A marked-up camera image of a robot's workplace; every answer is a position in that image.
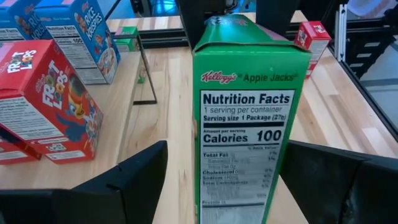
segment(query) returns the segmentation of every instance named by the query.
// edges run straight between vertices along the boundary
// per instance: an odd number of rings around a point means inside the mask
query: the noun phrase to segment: wooden table
[[[254,14],[246,15],[255,18]],[[300,12],[295,14],[295,22],[304,20]],[[108,24],[113,31],[118,26],[138,26],[140,29],[181,27],[179,17],[113,20]],[[139,56],[134,53],[123,55],[126,57],[129,60],[122,61],[111,86],[90,87],[106,115],[97,158],[62,166],[47,159],[0,166],[0,189],[72,188],[159,139],[167,139],[169,163],[154,223],[195,223],[190,50],[147,51],[158,104],[133,106],[132,109],[133,80],[136,79],[133,71],[137,70]],[[146,85],[148,82],[136,86],[135,100],[152,96]],[[312,77],[304,83],[290,138],[382,156],[398,155],[398,144],[328,50]],[[282,179],[275,191],[268,223],[308,223]]]

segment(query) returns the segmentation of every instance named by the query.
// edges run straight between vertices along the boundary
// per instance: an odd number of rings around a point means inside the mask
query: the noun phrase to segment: wooden tabletop
[[[254,20],[255,14],[245,14]],[[296,12],[294,22],[305,21]],[[150,17],[108,21],[109,28],[139,30],[182,27],[180,18]],[[131,155],[167,139],[169,164],[155,224],[194,223],[192,141],[192,55],[188,48],[148,50],[157,106],[133,107],[126,148]],[[398,144],[353,85],[329,50],[304,83],[291,139],[357,152],[397,157]],[[308,223],[280,178],[271,206],[270,224]]]
[[[43,157],[39,162],[0,166],[0,189],[70,189],[118,163],[137,83],[140,53],[123,53],[121,58],[112,85],[87,86],[104,113],[95,160],[56,165]]]

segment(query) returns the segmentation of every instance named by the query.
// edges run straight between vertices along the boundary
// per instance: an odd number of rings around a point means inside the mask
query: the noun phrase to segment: blue cereal box
[[[0,0],[0,42],[51,39],[33,9],[40,0]]]
[[[34,11],[84,84],[112,83],[120,55],[96,0],[43,0]]]

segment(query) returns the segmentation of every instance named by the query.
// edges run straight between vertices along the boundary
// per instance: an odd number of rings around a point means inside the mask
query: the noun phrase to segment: froot loops cereal box
[[[34,11],[84,84],[112,83],[120,54],[95,0],[43,0]]]
[[[33,9],[39,0],[0,0],[0,42],[51,39]]]
[[[94,158],[103,114],[54,40],[0,48],[0,126],[57,164]]]
[[[26,143],[0,128],[0,165],[37,161],[41,157]]]

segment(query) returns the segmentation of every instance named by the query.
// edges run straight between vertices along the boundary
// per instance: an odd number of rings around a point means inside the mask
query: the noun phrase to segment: small red cereal box
[[[0,126],[57,164],[94,158],[103,114],[53,40],[0,48]]]
[[[320,21],[302,22],[300,24],[294,44],[312,52],[306,78],[310,77],[330,40],[328,32]]]
[[[22,140],[0,128],[0,165],[37,161],[41,157],[41,154]]]

